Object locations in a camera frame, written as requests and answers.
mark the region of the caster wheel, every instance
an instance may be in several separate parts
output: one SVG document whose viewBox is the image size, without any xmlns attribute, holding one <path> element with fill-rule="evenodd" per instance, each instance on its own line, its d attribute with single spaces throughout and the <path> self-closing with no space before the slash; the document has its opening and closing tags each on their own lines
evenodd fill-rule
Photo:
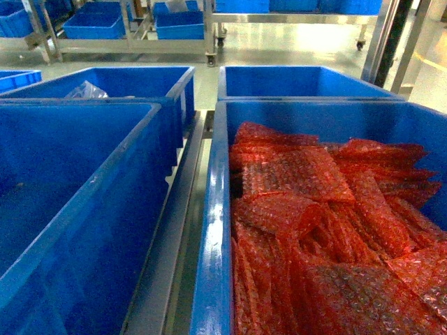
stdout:
<svg viewBox="0 0 447 335">
<path fill-rule="evenodd" d="M 357 42 L 357 50 L 358 51 L 362 51 L 364 46 L 365 46 L 365 42 Z"/>
<path fill-rule="evenodd" d="M 209 68 L 214 68 L 216 66 L 216 56 L 207 56 L 207 65 Z"/>
</svg>

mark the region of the metal frame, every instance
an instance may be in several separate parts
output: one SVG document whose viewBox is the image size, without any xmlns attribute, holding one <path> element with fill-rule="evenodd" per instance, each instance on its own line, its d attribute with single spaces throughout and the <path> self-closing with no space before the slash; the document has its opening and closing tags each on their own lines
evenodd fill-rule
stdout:
<svg viewBox="0 0 447 335">
<path fill-rule="evenodd" d="M 28 36 L 21 38 L 0 38 L 0 50 L 24 52 L 40 47 L 42 58 L 48 64 L 51 64 L 56 58 L 60 59 L 57 51 L 55 55 L 52 53 L 48 42 L 53 37 L 54 29 L 52 28 L 50 17 L 45 8 L 45 0 L 41 0 L 38 4 L 34 3 L 33 0 L 22 0 L 22 3 L 34 31 Z M 36 6 L 41 7 L 45 22 L 47 23 L 47 30 L 44 30 L 42 26 Z M 61 21 L 58 21 L 56 26 L 60 27 L 60 25 Z"/>
<path fill-rule="evenodd" d="M 276 24 L 358 24 L 362 26 L 359 42 L 365 45 L 367 25 L 376 23 L 374 15 L 338 15 L 338 14 L 300 14 L 300 13 L 268 13 L 268 14 L 228 14 L 215 13 L 215 0 L 203 0 L 205 9 L 205 47 L 208 66 L 216 64 L 217 46 L 224 46 L 225 23 L 276 23 Z"/>
<path fill-rule="evenodd" d="M 418 78 L 422 62 L 433 41 L 447 0 L 421 0 L 391 91 L 409 96 Z"/>
<path fill-rule="evenodd" d="M 148 14 L 143 19 L 136 32 L 131 31 L 126 0 L 120 0 L 126 38 L 121 40 L 71 40 L 59 33 L 55 45 L 60 54 L 82 53 L 131 53 L 131 54 L 203 54 L 203 40 L 149 40 L 148 33 L 152 31 L 153 20 Z"/>
<path fill-rule="evenodd" d="M 173 305 L 178 292 L 174 292 L 174 278 L 183 267 L 180 255 L 182 242 L 187 238 L 185 231 L 192 224 L 188 220 L 189 206 L 193 196 L 203 198 L 203 195 L 194 195 L 193 190 L 197 182 L 206 118 L 207 111 L 200 111 L 193 121 L 145 268 L 123 324 L 124 335 L 164 334 L 168 314 L 176 308 Z"/>
<path fill-rule="evenodd" d="M 379 66 L 385 51 L 386 41 L 390 37 L 391 26 L 396 16 L 397 7 L 401 0 L 383 0 L 379 17 L 377 18 L 371 43 L 368 49 L 365 66 L 363 67 L 362 79 L 374 83 Z"/>
</svg>

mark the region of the blue storage crate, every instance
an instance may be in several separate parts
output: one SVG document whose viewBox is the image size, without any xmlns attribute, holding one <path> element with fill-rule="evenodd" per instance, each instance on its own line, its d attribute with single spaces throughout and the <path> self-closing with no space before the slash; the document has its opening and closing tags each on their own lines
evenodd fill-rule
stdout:
<svg viewBox="0 0 447 335">
<path fill-rule="evenodd" d="M 25 37 L 33 32 L 22 3 L 0 2 L 0 37 Z"/>
<path fill-rule="evenodd" d="M 377 15 L 381 4 L 382 0 L 320 0 L 319 8 L 322 13 Z"/>
<path fill-rule="evenodd" d="M 160 103 L 172 123 L 165 134 L 167 143 L 183 147 L 182 130 L 194 117 L 194 83 L 196 71 L 187 66 L 141 66 L 87 68 L 60 78 L 17 89 L 0 98 L 65 98 L 84 81 L 107 92 L 107 102 Z M 177 155 L 172 157 L 173 165 Z"/>
<path fill-rule="evenodd" d="M 123 17 L 96 13 L 76 13 L 64 23 L 67 38 L 85 40 L 119 40 L 126 34 Z"/>
<path fill-rule="evenodd" d="M 190 12 L 200 10 L 198 7 L 198 2 L 196 0 L 189 0 L 189 1 L 185 1 L 185 2 L 186 2 L 186 7 L 188 7 L 188 10 Z"/>
<path fill-rule="evenodd" d="M 76 13 L 82 14 L 108 14 L 121 15 L 119 2 L 86 2 Z"/>
<path fill-rule="evenodd" d="M 318 9 L 323 14 L 338 13 L 342 2 L 340 0 L 320 0 Z"/>
<path fill-rule="evenodd" d="M 71 10 L 70 3 L 65 1 L 48 0 L 45 2 L 45 6 L 50 19 L 53 21 Z M 42 27 L 46 29 L 42 10 L 37 3 L 36 10 Z M 21 1 L 0 1 L 0 37 L 19 38 L 32 32 L 33 27 Z"/>
<path fill-rule="evenodd" d="M 190 12 L 199 11 L 198 3 L 196 0 L 185 1 L 186 7 Z M 166 5 L 166 2 L 156 2 L 154 3 L 154 7 L 152 9 L 152 14 L 156 18 L 159 14 L 169 14 L 169 8 Z"/>
<path fill-rule="evenodd" d="M 219 101 L 272 98 L 404 100 L 382 88 L 320 66 L 221 67 Z"/>
<path fill-rule="evenodd" d="M 269 13 L 269 0 L 216 0 L 216 13 Z"/>
<path fill-rule="evenodd" d="M 20 87 L 26 87 L 41 81 L 42 73 L 39 70 L 0 70 L 0 93 L 12 91 Z"/>
<path fill-rule="evenodd" d="M 0 334 L 118 334 L 168 191 L 157 104 L 0 104 Z"/>
<path fill-rule="evenodd" d="M 447 228 L 447 116 L 403 101 L 307 101 L 218 103 L 208 169 L 202 241 L 190 334 L 230 335 L 233 295 L 230 253 L 228 145 L 244 121 L 285 133 L 320 135 L 324 142 L 360 137 L 385 143 L 418 143 L 430 152 L 420 168 L 438 171 L 444 187 L 423 213 Z"/>
<path fill-rule="evenodd" d="M 158 14 L 155 29 L 159 40 L 202 40 L 203 13 L 195 11 Z"/>
<path fill-rule="evenodd" d="M 272 12 L 313 12 L 318 0 L 270 0 Z"/>
<path fill-rule="evenodd" d="M 340 6 L 340 13 L 347 15 L 377 15 L 382 0 L 344 0 Z"/>
</svg>

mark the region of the clear plastic bag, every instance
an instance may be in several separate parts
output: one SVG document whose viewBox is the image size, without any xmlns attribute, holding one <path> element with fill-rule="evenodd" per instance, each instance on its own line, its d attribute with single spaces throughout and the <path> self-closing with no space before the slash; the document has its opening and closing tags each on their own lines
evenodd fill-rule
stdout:
<svg viewBox="0 0 447 335">
<path fill-rule="evenodd" d="M 170 13 L 188 11 L 188 6 L 186 5 L 185 0 L 168 0 L 166 2 L 166 6 L 168 7 Z"/>
<path fill-rule="evenodd" d="M 93 85 L 91 82 L 84 81 L 80 86 L 76 87 L 65 97 L 93 99 L 93 98 L 108 98 L 109 95 L 107 95 L 107 93 L 104 92 L 99 87 Z"/>
</svg>

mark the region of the floor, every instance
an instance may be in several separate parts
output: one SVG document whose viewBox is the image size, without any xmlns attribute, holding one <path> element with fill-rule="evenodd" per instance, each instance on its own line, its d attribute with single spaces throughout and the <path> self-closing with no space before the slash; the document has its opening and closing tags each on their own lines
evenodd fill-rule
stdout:
<svg viewBox="0 0 447 335">
<path fill-rule="evenodd" d="M 374 27 L 369 27 L 366 38 L 370 40 Z M 225 47 L 218 56 L 219 65 L 284 64 L 284 65 L 324 65 L 343 73 L 360 77 L 367 50 L 356 49 L 356 38 L 360 33 L 357 26 L 336 25 L 273 25 L 273 24 L 229 24 Z M 391 78 L 402 54 L 396 56 Z M 64 63 L 48 66 L 43 63 L 37 51 L 25 53 L 1 53 L 3 69 L 33 68 L 43 72 L 49 80 L 91 66 L 160 66 L 192 65 L 196 67 L 195 90 L 196 109 L 212 110 L 217 99 L 219 67 L 208 68 L 205 57 L 155 56 L 155 55 L 66 55 Z M 444 24 L 434 37 L 432 48 L 420 72 L 416 88 L 410 101 L 447 112 L 447 30 Z M 209 152 L 210 141 L 204 141 L 204 151 Z M 207 154 L 200 164 L 200 180 L 196 192 L 203 197 L 207 171 Z M 197 204 L 191 213 L 196 224 L 191 226 L 190 240 L 185 250 L 188 267 L 179 277 L 180 287 L 175 316 L 170 320 L 169 334 L 186 334 L 189 325 L 190 307 L 193 294 L 195 263 L 200 241 L 201 206 Z"/>
</svg>

